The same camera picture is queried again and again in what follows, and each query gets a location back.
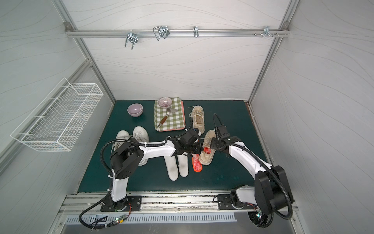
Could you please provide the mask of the red patterned insole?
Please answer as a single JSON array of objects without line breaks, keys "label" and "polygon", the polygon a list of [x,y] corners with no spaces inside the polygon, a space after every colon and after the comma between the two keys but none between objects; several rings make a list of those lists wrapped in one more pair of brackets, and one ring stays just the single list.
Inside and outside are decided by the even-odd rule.
[{"label": "red patterned insole", "polygon": [[209,147],[204,147],[204,153],[207,154],[207,155],[210,155],[211,154],[211,149]]},{"label": "red patterned insole", "polygon": [[200,155],[198,154],[193,154],[192,155],[192,167],[193,167],[193,170],[194,172],[201,172],[202,171],[202,164],[200,162]]}]

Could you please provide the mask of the white insole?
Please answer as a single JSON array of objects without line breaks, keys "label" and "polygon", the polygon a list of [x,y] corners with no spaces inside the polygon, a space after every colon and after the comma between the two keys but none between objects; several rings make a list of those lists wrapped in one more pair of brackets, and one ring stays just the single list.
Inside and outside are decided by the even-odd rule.
[{"label": "white insole", "polygon": [[175,157],[164,157],[168,177],[171,181],[176,181],[178,179],[179,171],[176,163]]},{"label": "white insole", "polygon": [[177,156],[178,158],[178,170],[179,174],[182,177],[187,177],[189,174],[189,168],[188,168],[188,153],[184,152],[181,155]]}]

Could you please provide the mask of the beige sneaker one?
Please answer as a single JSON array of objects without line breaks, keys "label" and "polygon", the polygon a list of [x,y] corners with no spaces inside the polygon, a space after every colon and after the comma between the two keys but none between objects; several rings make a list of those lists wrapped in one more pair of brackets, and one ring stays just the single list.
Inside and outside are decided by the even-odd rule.
[{"label": "beige sneaker one", "polygon": [[200,105],[191,106],[192,111],[190,117],[192,118],[192,126],[198,130],[198,134],[201,136],[205,132],[205,113]]},{"label": "beige sneaker one", "polygon": [[215,150],[211,148],[211,143],[214,138],[216,138],[214,130],[209,130],[204,137],[203,150],[199,156],[202,165],[208,166],[213,160]]}]

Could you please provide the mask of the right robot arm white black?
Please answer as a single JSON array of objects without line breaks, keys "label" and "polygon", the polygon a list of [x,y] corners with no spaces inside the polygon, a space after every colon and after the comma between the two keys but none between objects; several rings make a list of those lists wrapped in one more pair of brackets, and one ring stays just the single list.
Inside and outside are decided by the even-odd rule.
[{"label": "right robot arm white black", "polygon": [[225,125],[215,127],[214,131],[216,137],[212,139],[211,148],[236,159],[254,178],[254,189],[247,192],[243,191],[243,186],[236,189],[239,201],[254,201],[266,215],[277,214],[283,219],[291,219],[294,199],[285,170],[260,159],[238,137],[231,136]]}]

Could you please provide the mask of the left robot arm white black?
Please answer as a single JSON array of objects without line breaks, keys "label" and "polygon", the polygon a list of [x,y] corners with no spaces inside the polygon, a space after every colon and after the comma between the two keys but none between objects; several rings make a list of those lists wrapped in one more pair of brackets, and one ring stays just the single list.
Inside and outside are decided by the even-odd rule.
[{"label": "left robot arm white black", "polygon": [[135,138],[113,140],[113,144],[121,142],[122,145],[110,156],[112,201],[119,202],[127,197],[129,177],[135,173],[142,160],[158,157],[175,159],[177,156],[197,154],[203,149],[199,140],[198,129],[188,129],[179,136],[169,136],[161,142],[141,142]]}]

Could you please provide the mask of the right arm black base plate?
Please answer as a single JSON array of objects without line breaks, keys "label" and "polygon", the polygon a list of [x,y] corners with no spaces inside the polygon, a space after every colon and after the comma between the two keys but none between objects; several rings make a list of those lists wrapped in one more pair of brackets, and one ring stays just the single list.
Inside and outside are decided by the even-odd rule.
[{"label": "right arm black base plate", "polygon": [[229,194],[218,194],[213,198],[213,202],[218,204],[219,210],[251,210],[255,211],[255,207],[242,202],[234,202]]}]

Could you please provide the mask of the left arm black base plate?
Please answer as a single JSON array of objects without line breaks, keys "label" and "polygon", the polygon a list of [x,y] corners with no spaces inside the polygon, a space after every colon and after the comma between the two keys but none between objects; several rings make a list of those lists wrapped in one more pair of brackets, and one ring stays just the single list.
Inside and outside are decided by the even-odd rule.
[{"label": "left arm black base plate", "polygon": [[114,202],[111,196],[108,196],[101,205],[101,212],[128,212],[140,211],[142,196],[126,196],[126,198]]}]

